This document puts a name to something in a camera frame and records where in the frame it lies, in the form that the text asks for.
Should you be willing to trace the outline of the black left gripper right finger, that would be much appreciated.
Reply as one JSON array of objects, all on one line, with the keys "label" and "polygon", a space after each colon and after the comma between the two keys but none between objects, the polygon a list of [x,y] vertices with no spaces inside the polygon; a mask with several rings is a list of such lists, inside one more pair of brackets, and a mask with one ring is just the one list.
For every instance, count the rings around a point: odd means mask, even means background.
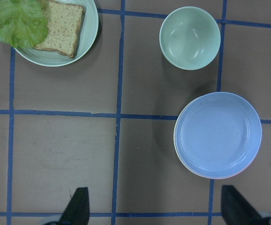
[{"label": "black left gripper right finger", "polygon": [[232,185],[221,189],[221,216],[227,225],[256,225],[262,216]]}]

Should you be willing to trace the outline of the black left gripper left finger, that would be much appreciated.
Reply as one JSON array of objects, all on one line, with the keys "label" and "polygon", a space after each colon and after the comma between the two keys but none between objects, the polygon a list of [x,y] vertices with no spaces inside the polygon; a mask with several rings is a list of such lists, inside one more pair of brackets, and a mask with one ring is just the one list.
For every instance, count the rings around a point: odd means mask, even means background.
[{"label": "black left gripper left finger", "polygon": [[79,187],[59,219],[60,225],[87,225],[89,222],[89,192]]}]

